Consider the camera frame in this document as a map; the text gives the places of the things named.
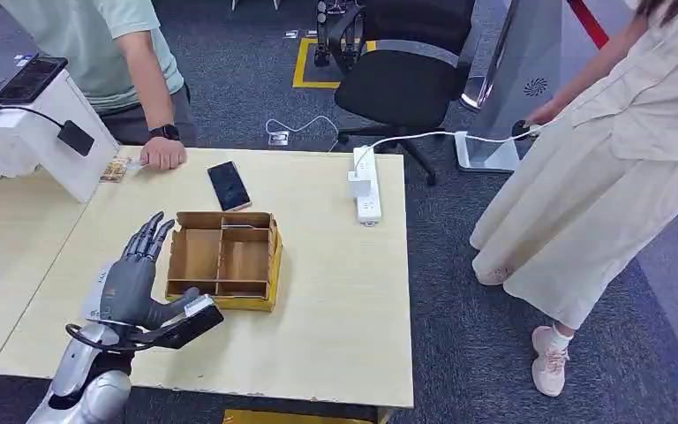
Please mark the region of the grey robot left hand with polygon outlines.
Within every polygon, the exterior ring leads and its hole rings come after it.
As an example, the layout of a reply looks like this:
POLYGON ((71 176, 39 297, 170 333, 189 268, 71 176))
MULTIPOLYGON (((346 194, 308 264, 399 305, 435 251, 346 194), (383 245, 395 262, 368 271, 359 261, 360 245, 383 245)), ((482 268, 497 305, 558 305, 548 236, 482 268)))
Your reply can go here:
POLYGON ((110 267, 100 301, 103 320, 155 330, 182 314, 185 306, 199 297, 200 291, 191 288, 170 303, 152 298, 157 259, 175 225, 173 219, 165 222, 163 218, 164 213, 159 211, 143 223, 110 267))

